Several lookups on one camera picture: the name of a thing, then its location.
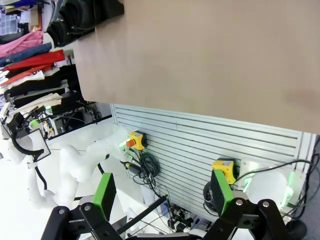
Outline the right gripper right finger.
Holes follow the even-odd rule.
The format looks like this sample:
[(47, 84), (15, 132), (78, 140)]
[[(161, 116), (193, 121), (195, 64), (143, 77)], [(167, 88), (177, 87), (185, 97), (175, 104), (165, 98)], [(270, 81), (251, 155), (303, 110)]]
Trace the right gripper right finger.
[(235, 197), (220, 169), (212, 171), (210, 189), (218, 219), (204, 240), (231, 240), (239, 229), (248, 230), (254, 240), (291, 239), (273, 200), (262, 199), (254, 204), (248, 199)]

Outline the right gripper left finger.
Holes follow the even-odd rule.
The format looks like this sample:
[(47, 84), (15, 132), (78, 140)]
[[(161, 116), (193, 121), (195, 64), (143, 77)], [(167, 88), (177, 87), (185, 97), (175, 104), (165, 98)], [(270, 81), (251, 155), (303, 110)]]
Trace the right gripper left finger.
[(91, 234), (95, 240), (119, 240), (120, 234), (110, 224), (116, 197), (112, 173), (104, 173), (93, 199), (70, 210), (66, 206), (53, 208), (41, 236), (42, 240), (78, 240)]

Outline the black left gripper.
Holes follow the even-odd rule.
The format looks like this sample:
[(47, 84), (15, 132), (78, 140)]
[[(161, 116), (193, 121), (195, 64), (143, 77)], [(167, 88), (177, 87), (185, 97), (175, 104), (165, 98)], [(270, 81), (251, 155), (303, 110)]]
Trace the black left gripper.
[[(26, 119), (20, 112), (15, 113), (12, 119), (7, 123), (10, 136), (11, 137), (27, 136), (26, 122), (27, 122)], [(27, 123), (28, 128), (37, 128), (39, 125), (40, 125), (40, 122), (37, 118), (32, 119), (30, 122)]]

